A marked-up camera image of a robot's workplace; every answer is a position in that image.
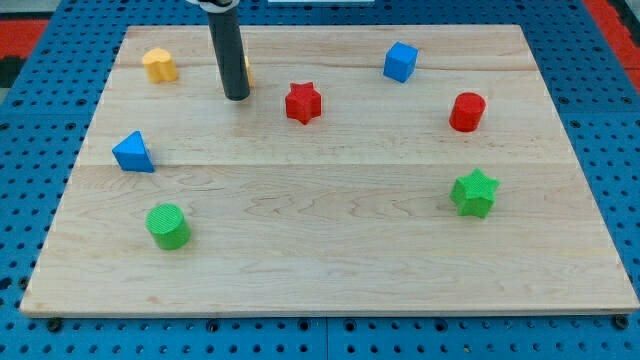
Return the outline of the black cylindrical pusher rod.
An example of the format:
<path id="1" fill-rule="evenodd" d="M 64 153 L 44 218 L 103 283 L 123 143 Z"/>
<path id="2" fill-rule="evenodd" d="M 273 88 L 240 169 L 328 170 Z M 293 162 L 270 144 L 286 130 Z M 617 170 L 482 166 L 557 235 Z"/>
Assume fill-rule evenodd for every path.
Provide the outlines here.
<path id="1" fill-rule="evenodd" d="M 224 94 L 240 101 L 250 95 L 248 71 L 238 22 L 238 1 L 207 1 L 206 12 Z"/>

